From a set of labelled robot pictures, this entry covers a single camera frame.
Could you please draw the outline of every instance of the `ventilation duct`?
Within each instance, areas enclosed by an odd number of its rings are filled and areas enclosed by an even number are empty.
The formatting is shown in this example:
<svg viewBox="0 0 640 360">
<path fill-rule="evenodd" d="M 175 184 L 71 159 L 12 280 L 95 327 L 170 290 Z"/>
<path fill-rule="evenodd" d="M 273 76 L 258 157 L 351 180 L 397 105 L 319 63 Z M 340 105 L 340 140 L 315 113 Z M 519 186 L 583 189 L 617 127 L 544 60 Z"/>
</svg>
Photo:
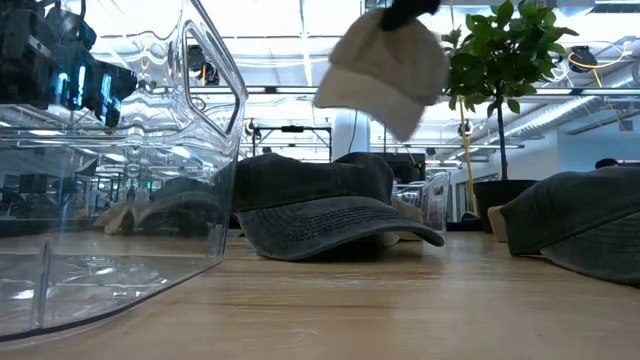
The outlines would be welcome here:
<svg viewBox="0 0 640 360">
<path fill-rule="evenodd" d="M 603 85 L 610 88 L 640 87 L 640 63 L 635 62 L 607 76 Z M 573 121 L 576 117 L 588 115 L 604 104 L 601 96 L 582 96 L 562 104 L 547 105 L 512 121 L 505 135 L 522 138 L 539 136 L 547 130 Z M 497 135 L 482 137 L 474 143 L 488 144 L 496 141 Z"/>
</svg>

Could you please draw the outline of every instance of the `cap brim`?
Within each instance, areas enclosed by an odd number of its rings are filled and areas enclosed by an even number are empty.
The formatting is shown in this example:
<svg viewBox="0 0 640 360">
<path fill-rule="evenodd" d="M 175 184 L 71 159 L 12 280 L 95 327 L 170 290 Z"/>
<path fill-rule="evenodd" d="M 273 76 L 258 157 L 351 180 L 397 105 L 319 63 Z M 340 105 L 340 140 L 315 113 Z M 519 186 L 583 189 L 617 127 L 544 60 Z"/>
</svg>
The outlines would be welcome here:
<svg viewBox="0 0 640 360">
<path fill-rule="evenodd" d="M 540 250 L 556 265 L 597 279 L 640 285 L 640 213 Z"/>
<path fill-rule="evenodd" d="M 313 100 L 318 108 L 348 108 L 369 114 L 407 141 L 420 122 L 424 105 L 372 77 L 331 65 Z"/>
<path fill-rule="evenodd" d="M 342 244 L 390 231 L 410 231 L 432 245 L 444 245 L 444 239 L 435 231 L 367 197 L 319 199 L 237 215 L 258 253 L 275 260 L 304 260 Z"/>
</svg>

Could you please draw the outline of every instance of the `table surface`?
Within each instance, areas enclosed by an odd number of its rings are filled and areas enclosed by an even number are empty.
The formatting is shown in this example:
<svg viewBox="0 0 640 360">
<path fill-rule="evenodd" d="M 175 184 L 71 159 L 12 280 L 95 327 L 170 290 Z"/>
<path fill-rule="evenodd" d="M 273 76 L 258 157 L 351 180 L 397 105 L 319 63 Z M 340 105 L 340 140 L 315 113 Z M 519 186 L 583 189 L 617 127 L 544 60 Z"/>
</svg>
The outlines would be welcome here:
<svg viewBox="0 0 640 360">
<path fill-rule="evenodd" d="M 481 234 L 381 259 L 265 260 L 244 239 L 218 268 L 92 329 L 2 359 L 637 359 L 640 290 Z"/>
</svg>

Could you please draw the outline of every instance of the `plastic container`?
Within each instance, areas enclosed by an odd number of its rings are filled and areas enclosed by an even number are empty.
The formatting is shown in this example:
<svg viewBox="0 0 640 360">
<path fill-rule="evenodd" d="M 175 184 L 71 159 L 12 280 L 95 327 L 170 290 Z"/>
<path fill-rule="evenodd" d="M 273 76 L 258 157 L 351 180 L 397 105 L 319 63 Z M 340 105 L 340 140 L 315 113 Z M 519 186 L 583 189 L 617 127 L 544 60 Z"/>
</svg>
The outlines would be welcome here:
<svg viewBox="0 0 640 360">
<path fill-rule="evenodd" d="M 447 206 L 451 174 L 440 172 L 424 182 L 396 185 L 393 197 L 422 210 L 422 222 L 444 235 L 447 231 Z"/>
<path fill-rule="evenodd" d="M 0 341 L 220 263 L 247 92 L 201 3 L 0 14 Z"/>
</svg>

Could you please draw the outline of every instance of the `black pot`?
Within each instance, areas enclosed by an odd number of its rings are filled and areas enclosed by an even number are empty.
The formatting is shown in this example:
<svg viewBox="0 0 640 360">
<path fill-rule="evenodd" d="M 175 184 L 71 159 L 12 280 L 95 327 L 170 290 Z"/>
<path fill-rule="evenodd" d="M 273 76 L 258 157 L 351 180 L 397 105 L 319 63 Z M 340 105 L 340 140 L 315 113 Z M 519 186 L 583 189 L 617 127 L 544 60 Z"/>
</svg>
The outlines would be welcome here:
<svg viewBox="0 0 640 360">
<path fill-rule="evenodd" d="M 493 234 L 489 215 L 487 214 L 490 207 L 508 203 L 536 183 L 536 180 L 499 180 L 473 184 L 478 203 L 478 212 L 482 220 L 482 230 L 487 234 Z"/>
</svg>

